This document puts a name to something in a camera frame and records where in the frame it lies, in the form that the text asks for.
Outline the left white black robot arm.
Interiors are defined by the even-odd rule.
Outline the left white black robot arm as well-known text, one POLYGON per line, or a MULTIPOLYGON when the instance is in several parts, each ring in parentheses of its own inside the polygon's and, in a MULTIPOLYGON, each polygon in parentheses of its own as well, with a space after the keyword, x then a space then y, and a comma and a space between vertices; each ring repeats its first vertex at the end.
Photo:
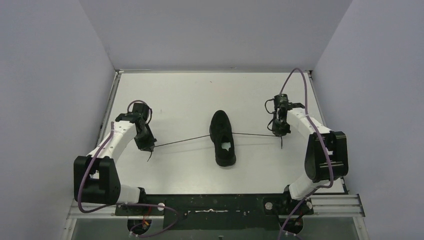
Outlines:
POLYGON ((111 130, 100 144, 74 160, 74 199, 78 204, 128 204, 137 214, 147 209, 145 189, 122 184, 116 165, 130 142, 135 142, 140 151, 153 153, 157 140, 149 126, 152 113, 144 101, 134 100, 111 122, 111 130))

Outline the black shoelace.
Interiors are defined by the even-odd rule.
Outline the black shoelace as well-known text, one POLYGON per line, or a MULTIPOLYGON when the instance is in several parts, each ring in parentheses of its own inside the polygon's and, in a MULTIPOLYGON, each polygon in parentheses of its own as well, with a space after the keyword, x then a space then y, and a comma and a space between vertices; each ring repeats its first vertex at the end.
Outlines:
MULTIPOLYGON (((270 135, 270 134, 243 133, 243 132, 232 132, 232 134, 233 135, 243 135, 243 136, 282 138, 280 136, 275 136, 275 135, 270 135)), ((210 134, 208 134, 208 135, 201 135, 201 136, 187 138, 187 139, 182 139, 182 140, 173 141, 173 142, 169 142, 169 143, 163 143, 163 144, 155 145, 155 147, 158 148, 158 147, 163 147, 163 146, 168 146, 168 145, 173 145, 173 144, 179 144, 179 143, 193 141, 193 140, 202 139, 202 138, 206 138, 206 137, 211 137, 211 135, 210 134)), ((151 157, 153 155, 154 150, 148 150, 148 152, 149 152, 149 157, 148 157, 148 159, 147 159, 146 162, 149 162, 149 160, 151 159, 151 157)))

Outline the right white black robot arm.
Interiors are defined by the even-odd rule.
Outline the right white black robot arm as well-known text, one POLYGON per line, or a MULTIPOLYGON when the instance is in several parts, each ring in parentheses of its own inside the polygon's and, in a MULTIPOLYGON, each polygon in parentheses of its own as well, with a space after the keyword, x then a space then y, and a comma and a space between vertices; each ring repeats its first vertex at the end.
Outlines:
POLYGON ((333 182, 349 172, 347 137, 342 131, 333 131, 310 117, 300 102, 290 102, 287 94, 275 95, 270 131, 283 137, 296 130, 307 140, 304 172, 286 190, 281 199, 282 209, 295 213, 301 199, 320 188, 330 188, 333 182))

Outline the black sneaker shoe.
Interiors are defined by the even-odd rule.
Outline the black sneaker shoe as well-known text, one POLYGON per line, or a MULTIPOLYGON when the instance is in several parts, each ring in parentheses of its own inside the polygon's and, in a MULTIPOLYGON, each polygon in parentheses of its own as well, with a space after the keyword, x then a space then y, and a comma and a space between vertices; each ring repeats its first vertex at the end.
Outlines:
POLYGON ((234 165, 236 155, 232 126, 223 110, 214 113, 209 126, 209 135, 214 144, 216 163, 220 167, 234 165))

